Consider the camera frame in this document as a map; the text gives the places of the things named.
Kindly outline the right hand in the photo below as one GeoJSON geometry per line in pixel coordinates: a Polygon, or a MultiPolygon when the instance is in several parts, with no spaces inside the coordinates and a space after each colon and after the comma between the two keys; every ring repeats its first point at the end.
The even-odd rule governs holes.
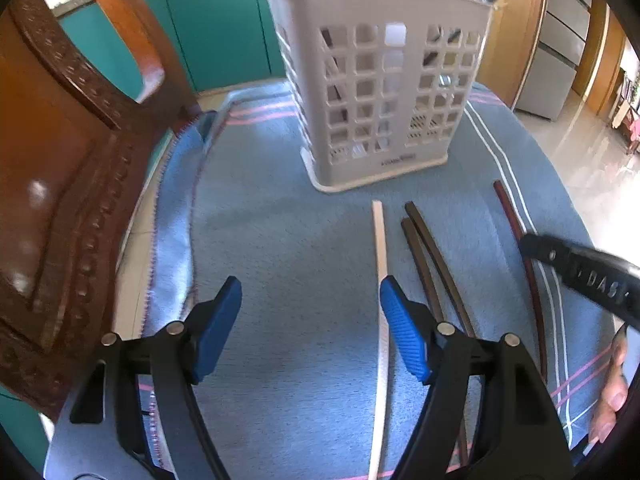
{"type": "Polygon", "coordinates": [[[623,324],[612,342],[605,381],[589,426],[588,442],[603,443],[616,425],[616,415],[628,396],[628,384],[623,365],[628,352],[627,325],[623,324]]]}

